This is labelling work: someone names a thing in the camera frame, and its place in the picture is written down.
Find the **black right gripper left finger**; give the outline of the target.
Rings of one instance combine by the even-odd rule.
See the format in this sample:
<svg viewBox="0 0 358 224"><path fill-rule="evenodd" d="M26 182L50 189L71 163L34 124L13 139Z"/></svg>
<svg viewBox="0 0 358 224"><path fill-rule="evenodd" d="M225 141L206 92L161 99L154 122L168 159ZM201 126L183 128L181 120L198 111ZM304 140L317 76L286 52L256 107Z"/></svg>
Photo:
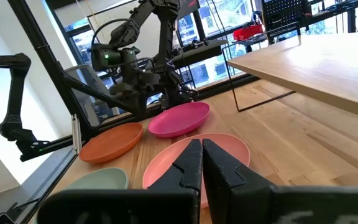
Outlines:
<svg viewBox="0 0 358 224"><path fill-rule="evenodd" d="M198 223L203 147L194 139L149 189L156 192L149 223Z"/></svg>

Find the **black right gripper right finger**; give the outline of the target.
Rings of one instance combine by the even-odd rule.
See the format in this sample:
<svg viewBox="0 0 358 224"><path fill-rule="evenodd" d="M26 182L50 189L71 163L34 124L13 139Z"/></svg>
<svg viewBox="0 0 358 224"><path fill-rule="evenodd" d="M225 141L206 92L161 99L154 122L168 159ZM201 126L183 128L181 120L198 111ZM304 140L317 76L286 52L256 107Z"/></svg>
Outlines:
<svg viewBox="0 0 358 224"><path fill-rule="evenodd" d="M213 223L270 223L273 183L210 139L203 140L203 178Z"/></svg>

